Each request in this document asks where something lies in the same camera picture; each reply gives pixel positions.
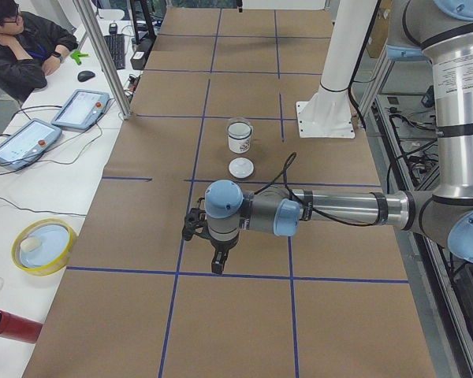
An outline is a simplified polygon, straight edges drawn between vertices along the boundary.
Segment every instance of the red cylinder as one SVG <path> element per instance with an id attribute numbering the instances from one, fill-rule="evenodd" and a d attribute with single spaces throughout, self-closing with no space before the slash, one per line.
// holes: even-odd
<path id="1" fill-rule="evenodd" d="M 0 309 L 0 337 L 35 344 L 42 324 Z"/>

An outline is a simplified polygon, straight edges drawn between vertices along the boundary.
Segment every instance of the computer mouse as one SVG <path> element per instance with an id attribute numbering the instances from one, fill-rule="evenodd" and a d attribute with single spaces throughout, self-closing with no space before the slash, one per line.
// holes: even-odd
<path id="1" fill-rule="evenodd" d="M 77 75 L 77 79 L 83 83 L 84 81 L 90 80 L 91 78 L 95 77 L 95 73 L 92 71 L 81 71 L 79 75 Z"/>

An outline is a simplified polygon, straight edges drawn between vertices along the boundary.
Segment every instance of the white sticker label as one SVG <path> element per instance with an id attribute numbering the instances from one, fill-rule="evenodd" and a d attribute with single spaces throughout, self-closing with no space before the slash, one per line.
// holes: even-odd
<path id="1" fill-rule="evenodd" d="M 458 96 L 473 91 L 473 54 L 456 57 L 433 67 L 434 97 Z"/>

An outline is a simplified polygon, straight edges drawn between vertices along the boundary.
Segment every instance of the white desk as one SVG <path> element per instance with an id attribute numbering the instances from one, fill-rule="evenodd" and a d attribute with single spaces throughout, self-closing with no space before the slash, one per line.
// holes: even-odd
<path id="1" fill-rule="evenodd" d="M 102 22 L 104 31 L 108 28 L 108 23 L 109 21 Z M 119 24 L 121 30 L 124 21 L 120 21 Z M 82 65 L 76 65 L 73 59 L 67 58 L 57 72 L 47 77 L 47 87 L 32 93 L 23 104 L 23 108 L 39 105 L 61 106 L 77 88 L 110 93 L 89 39 L 85 40 L 80 50 L 89 53 L 90 57 L 83 57 Z M 128 49 L 128 55 L 130 57 L 132 55 L 131 47 Z M 76 75 L 86 69 L 95 72 L 96 77 L 85 83 L 79 83 Z M 138 76 L 140 72 L 125 69 L 118 71 L 118 74 L 121 82 L 125 84 L 129 74 Z M 28 111 L 28 115 L 31 118 L 51 121 L 57 111 L 57 109 L 40 109 Z M 9 134 L 15 132 L 27 121 L 28 118 L 19 113 L 5 132 Z M 101 129 L 94 126 L 85 133 L 63 131 L 58 144 L 73 136 L 76 138 L 45 154 L 40 161 L 46 159 L 72 161 L 89 141 L 100 133 L 102 136 L 71 165 L 38 162 L 22 171 L 0 176 L 0 196 L 20 207 L 85 214 L 99 185 L 103 167 L 110 156 L 121 122 L 119 109 L 114 102 L 99 122 Z M 8 171 L 0 168 L 0 173 L 4 172 Z M 13 264 L 10 250 L 13 241 L 23 229 L 35 221 L 48 217 L 64 220 L 77 233 L 80 232 L 84 222 L 83 217 L 20 211 L 0 200 L 0 277 L 5 281 L 3 289 L 0 290 L 0 309 L 40 322 L 44 322 L 47 316 L 64 269 L 50 276 L 31 276 Z M 0 338 L 0 378 L 21 376 L 33 348 L 31 344 Z"/>

